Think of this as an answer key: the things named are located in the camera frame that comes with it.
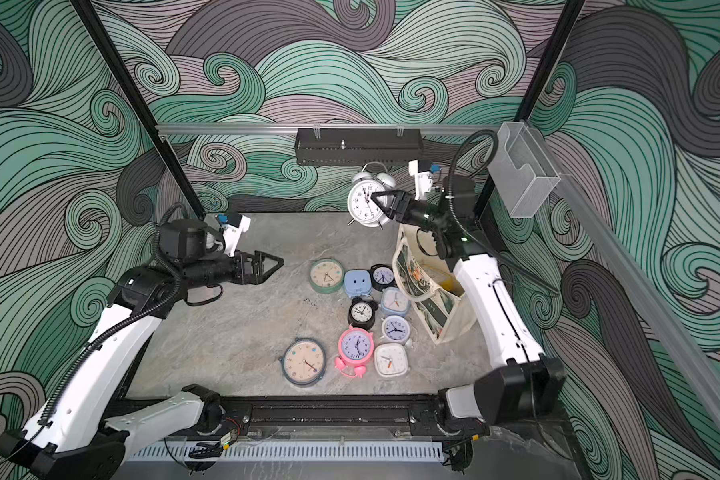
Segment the silver twin-bell alarm clock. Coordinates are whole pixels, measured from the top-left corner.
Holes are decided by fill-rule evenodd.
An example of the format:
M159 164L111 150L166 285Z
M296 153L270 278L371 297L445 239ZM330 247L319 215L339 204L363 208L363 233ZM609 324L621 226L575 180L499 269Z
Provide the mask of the silver twin-bell alarm clock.
M373 201L372 195L395 188L396 180L383 163L372 161L365 164L361 171L353 176L347 196L347 210L351 216L349 224L358 223L365 227L382 229L389 222L389 218Z

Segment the green round alarm clock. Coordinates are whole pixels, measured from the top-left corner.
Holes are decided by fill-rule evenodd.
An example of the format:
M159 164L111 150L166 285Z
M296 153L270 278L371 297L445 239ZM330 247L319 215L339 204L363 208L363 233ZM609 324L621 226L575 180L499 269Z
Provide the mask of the green round alarm clock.
M309 284L319 294L332 294L343 287L345 269L333 258L316 260L309 270Z

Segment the small black alarm clock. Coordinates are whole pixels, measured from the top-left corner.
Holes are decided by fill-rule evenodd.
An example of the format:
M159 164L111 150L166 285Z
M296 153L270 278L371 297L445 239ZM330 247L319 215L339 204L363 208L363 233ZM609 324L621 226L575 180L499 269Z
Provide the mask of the small black alarm clock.
M386 288L395 287L396 280L392 268L385 264L375 264L369 270L372 288L383 292Z

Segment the large round blue-rim clock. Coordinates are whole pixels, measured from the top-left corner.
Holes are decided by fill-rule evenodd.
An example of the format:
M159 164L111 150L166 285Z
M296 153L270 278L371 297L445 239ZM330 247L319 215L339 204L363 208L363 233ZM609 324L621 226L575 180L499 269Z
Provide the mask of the large round blue-rim clock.
M318 383L326 370L323 346L312 338L297 338L284 351L280 365L285 379L296 387Z

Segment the floral canvas tote bag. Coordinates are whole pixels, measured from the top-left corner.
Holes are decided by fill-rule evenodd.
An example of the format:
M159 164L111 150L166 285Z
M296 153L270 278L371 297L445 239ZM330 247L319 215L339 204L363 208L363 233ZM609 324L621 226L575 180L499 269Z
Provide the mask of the floral canvas tote bag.
M446 262L429 254L435 250L431 234L399 225L392 269L398 288L435 344L466 334L477 322L476 313Z

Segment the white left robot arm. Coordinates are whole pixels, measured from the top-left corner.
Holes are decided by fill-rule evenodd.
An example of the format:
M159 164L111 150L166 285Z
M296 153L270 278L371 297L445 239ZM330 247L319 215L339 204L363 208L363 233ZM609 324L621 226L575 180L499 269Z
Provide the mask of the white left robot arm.
M40 479L109 479L133 453L175 432L228 435L220 395L197 384L132 414L107 406L137 354L177 302L195 288L260 285L284 261L237 245L249 217L221 214L219 225L165 213L151 250L156 263L126 271L109 293L91 339L75 354L45 404L0 435L0 458Z

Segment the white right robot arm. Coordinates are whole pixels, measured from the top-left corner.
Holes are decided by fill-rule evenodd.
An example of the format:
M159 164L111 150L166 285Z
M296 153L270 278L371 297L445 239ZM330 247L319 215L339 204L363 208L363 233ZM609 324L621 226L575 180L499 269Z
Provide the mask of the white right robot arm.
M476 419L489 425L538 419L552 413L566 374L533 338L502 278L502 259L472 239L453 215L450 201L433 210L402 190L370 194L370 201L402 228L430 233L438 259L453 276L455 293L439 285L401 236L392 260L398 288L435 323L433 339L464 333L478 324L487 345L489 371L464 386L439 392L449 420Z

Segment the light blue square clock back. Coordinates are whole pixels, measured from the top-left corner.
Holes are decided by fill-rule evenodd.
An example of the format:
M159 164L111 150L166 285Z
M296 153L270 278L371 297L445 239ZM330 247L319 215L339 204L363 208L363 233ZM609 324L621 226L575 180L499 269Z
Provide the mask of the light blue square clock back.
M368 270L348 270L343 279L343 287L349 298L370 296L373 290Z

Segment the light blue square alarm clock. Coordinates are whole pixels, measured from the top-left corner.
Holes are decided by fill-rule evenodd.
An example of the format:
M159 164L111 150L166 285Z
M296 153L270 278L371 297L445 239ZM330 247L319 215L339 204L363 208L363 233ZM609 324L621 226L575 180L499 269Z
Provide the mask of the light blue square alarm clock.
M385 317L405 317L411 308L410 299L397 287L388 287L383 290L380 309Z

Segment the black twin-bell alarm clock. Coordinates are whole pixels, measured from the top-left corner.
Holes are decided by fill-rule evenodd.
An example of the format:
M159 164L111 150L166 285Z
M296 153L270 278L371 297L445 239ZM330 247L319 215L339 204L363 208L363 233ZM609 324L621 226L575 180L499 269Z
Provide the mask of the black twin-bell alarm clock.
M348 311L348 324L353 328L370 331L375 325L378 303L373 299L354 297Z

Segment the pink twin-bell alarm clock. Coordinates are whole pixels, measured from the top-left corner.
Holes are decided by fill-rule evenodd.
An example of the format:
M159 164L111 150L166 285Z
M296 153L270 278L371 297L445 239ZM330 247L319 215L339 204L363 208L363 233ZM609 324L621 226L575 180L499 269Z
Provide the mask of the pink twin-bell alarm clock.
M362 378L373 360L375 341L373 333L359 327L350 327L338 339L338 356L334 367L347 378Z

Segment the white purple-face alarm clock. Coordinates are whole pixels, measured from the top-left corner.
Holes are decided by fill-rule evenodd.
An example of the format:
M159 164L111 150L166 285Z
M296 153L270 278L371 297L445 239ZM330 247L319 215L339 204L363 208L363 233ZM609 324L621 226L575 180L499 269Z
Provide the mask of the white purple-face alarm clock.
M387 342L407 345L411 335L412 327L402 316L390 315L382 322L382 336Z

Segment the white square alarm clock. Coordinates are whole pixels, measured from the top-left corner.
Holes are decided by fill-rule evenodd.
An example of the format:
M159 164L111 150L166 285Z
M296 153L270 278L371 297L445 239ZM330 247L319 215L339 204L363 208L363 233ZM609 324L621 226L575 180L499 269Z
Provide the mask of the white square alarm clock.
M394 378L406 375L410 365L406 348L398 343L384 343L376 347L374 352L376 372L383 378Z

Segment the black perforated wall tray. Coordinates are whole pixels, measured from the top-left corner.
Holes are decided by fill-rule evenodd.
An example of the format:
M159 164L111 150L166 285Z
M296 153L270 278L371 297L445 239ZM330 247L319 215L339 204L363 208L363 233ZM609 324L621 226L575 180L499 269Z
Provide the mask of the black perforated wall tray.
M294 149L303 166L399 166L420 160L424 145L419 130L302 128Z

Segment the clear acrylic wall holder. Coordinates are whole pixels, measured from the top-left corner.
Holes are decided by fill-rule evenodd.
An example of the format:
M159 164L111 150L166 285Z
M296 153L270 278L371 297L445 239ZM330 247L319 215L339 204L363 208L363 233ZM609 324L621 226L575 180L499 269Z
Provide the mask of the clear acrylic wall holder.
M560 182L542 133L525 122L505 122L488 171L513 219L532 218Z

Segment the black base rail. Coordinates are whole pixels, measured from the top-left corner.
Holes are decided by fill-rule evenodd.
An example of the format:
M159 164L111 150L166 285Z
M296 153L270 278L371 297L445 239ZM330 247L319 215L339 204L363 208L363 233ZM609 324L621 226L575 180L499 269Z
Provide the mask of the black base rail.
M444 403L430 394L223 396L220 405L226 413L222 426L239 429L243 434L269 427L380 427L432 439L489 433L485 421L447 419Z

